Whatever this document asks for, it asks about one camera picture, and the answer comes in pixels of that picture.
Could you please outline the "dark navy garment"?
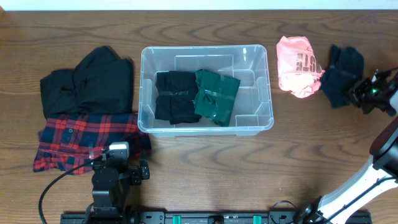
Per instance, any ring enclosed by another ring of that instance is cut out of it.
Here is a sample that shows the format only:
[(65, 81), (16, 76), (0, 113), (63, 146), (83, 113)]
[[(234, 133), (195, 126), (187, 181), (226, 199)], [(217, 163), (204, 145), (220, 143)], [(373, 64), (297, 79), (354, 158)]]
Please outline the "dark navy garment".
[(363, 71), (364, 57), (354, 47), (342, 49), (336, 45), (331, 46), (329, 64), (320, 79), (320, 89), (333, 109), (350, 104), (347, 91), (363, 78)]

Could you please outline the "red navy plaid shirt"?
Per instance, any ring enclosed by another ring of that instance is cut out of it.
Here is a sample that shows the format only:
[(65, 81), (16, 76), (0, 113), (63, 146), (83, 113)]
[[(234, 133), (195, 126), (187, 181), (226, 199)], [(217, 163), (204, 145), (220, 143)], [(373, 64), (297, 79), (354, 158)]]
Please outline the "red navy plaid shirt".
[(133, 159), (152, 150), (149, 135), (137, 125), (136, 113), (54, 115), (39, 132), (33, 171), (68, 171), (99, 156), (112, 143), (124, 141)]

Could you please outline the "pink printed t-shirt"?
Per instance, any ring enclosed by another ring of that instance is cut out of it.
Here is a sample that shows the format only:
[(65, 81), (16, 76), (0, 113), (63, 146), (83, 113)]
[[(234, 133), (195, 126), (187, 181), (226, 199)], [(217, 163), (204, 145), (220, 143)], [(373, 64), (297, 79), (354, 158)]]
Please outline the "pink printed t-shirt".
[(321, 87), (324, 70), (306, 37), (283, 36), (276, 45), (279, 88), (306, 98)]

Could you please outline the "black taped garment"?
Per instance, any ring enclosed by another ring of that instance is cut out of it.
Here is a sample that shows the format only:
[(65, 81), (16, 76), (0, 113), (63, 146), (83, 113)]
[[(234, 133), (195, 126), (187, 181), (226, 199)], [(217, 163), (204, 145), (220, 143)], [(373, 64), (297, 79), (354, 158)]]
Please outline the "black taped garment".
[(194, 72), (159, 72), (155, 86), (158, 91), (155, 119), (168, 121), (171, 125), (199, 122), (201, 115), (195, 113), (194, 106), (198, 93)]

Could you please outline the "large black garment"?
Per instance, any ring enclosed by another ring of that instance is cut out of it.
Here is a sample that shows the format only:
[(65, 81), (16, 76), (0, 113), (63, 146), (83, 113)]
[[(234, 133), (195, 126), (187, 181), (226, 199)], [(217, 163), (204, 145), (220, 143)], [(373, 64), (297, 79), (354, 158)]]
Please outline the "large black garment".
[(108, 46), (98, 47), (74, 69), (54, 70), (40, 80), (44, 117), (131, 113), (133, 85), (132, 60)]

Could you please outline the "dark green taped garment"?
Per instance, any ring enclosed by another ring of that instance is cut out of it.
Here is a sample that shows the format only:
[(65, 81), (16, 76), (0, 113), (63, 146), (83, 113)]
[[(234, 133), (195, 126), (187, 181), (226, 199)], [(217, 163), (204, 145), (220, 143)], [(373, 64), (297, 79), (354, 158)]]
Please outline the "dark green taped garment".
[(198, 93), (193, 101), (195, 114), (209, 118), (216, 125), (228, 127), (241, 81), (209, 70), (197, 70)]

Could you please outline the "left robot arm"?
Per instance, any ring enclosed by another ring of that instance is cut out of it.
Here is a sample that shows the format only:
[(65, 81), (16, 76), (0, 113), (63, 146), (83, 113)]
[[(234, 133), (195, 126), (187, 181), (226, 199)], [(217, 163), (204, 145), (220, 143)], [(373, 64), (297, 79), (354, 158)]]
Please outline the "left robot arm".
[(146, 152), (139, 153), (139, 164), (129, 165), (126, 149), (104, 149), (93, 163), (93, 210), (94, 217), (123, 219), (129, 216), (126, 200), (130, 187), (141, 185), (150, 179)]

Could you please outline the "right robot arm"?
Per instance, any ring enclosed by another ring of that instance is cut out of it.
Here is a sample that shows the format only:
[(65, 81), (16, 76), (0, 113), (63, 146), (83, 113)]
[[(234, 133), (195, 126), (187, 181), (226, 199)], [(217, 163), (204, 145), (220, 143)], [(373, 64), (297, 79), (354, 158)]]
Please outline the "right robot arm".
[[(363, 113), (374, 108), (397, 116), (397, 69), (376, 72), (348, 91)], [(369, 159), (349, 180), (319, 197), (295, 216), (294, 223), (346, 223), (352, 214), (378, 195), (397, 187), (397, 118), (382, 131), (369, 149)]]

